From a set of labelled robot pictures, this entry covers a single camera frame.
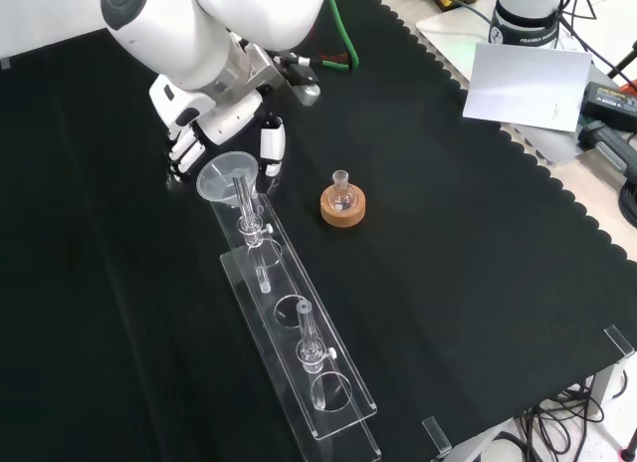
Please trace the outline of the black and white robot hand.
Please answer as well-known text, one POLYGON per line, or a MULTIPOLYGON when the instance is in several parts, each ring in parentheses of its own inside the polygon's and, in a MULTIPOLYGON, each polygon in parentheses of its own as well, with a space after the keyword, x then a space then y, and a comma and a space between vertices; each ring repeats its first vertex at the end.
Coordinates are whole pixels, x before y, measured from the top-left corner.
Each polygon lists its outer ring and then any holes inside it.
POLYGON ((221 106, 202 92, 187 92, 160 75, 149 90, 156 113, 167 129, 168 171, 183 182, 211 146, 220 146, 237 136, 259 114, 268 84, 249 91, 234 104, 221 106))

